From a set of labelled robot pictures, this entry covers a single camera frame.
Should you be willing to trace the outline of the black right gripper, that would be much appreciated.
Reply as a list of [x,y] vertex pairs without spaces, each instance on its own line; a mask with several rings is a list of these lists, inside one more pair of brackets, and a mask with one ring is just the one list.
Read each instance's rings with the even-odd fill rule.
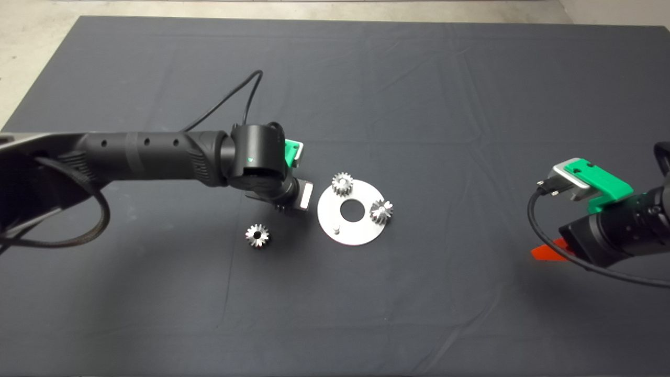
[[[602,268],[640,256],[639,246],[633,239],[638,230],[634,204],[634,201],[616,203],[600,213],[562,225],[559,228],[562,238],[553,243],[568,254],[574,253],[579,259]],[[531,250],[531,255],[538,261],[567,260],[546,244]]]

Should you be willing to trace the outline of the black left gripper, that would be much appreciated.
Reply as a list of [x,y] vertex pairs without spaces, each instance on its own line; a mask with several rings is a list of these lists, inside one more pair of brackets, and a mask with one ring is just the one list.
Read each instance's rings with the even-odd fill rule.
[[247,198],[268,203],[278,212],[306,212],[314,192],[314,184],[295,177],[288,177],[275,190],[266,192],[246,191]]

